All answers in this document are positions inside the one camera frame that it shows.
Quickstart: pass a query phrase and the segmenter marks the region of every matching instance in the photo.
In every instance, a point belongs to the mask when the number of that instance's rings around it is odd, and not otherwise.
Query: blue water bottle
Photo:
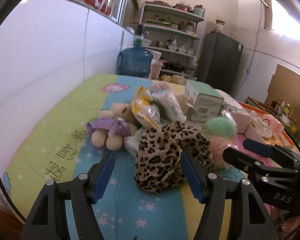
[[[148,78],[153,55],[141,47],[145,27],[141,24],[136,29],[135,46],[119,53],[119,75]]]

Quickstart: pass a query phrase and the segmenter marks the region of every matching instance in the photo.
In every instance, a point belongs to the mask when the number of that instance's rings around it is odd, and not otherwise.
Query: electrical wire
[[[12,202],[9,194],[6,191],[6,188],[4,187],[4,184],[2,182],[2,179],[0,177],[0,189],[4,195],[4,197],[6,198],[6,200],[8,201],[9,205],[12,207],[12,209],[15,211],[15,213],[25,222],[26,218],[21,214],[21,212],[18,210],[18,208],[15,206],[15,204]]]
[[[251,61],[250,61],[249,67],[246,70],[246,76],[244,77],[244,80],[243,80],[242,84],[240,85],[239,89],[237,90],[237,92],[235,93],[234,96],[236,96],[239,93],[239,91],[242,89],[242,86],[245,83],[245,81],[247,80],[247,77],[249,75],[248,70],[251,67],[253,56],[254,56],[254,53],[256,52],[257,45],[258,45],[258,35],[259,35],[259,31],[260,31],[261,19],[262,19],[262,3],[260,3],[260,20],[259,20],[259,27],[258,27],[258,32],[257,32],[257,36],[256,36],[256,45],[255,45],[254,50],[253,50],[253,54],[252,54],[252,57],[251,57]]]

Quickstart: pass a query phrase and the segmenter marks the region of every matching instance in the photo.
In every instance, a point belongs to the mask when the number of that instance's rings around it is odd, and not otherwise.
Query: refrigerator
[[[230,93],[237,74],[243,45],[222,33],[209,33],[204,38],[197,67],[197,81]]]

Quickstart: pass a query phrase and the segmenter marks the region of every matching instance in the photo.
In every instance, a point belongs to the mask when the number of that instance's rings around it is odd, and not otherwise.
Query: barcode
[[[198,112],[199,112],[200,114],[206,114],[207,111],[208,111],[208,108],[200,107]]]

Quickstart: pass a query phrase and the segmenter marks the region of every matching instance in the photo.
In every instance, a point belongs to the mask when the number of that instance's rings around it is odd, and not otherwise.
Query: white bowl
[[[194,54],[194,50],[193,49],[187,49],[187,53],[192,56]]]
[[[177,47],[177,46],[174,46],[174,45],[172,45],[172,44],[169,44],[169,45],[168,45],[168,48],[169,48],[170,50],[176,51],[178,47]]]
[[[280,116],[280,121],[283,122],[284,125],[291,127],[291,124],[290,124],[291,120],[285,114],[282,114]]]
[[[152,42],[151,40],[143,39],[142,40],[142,46],[143,47],[150,46],[151,42]]]
[[[186,48],[179,47],[179,48],[178,48],[178,51],[179,51],[179,52],[182,52],[182,53],[186,53],[186,52],[187,52],[187,49],[186,49]]]

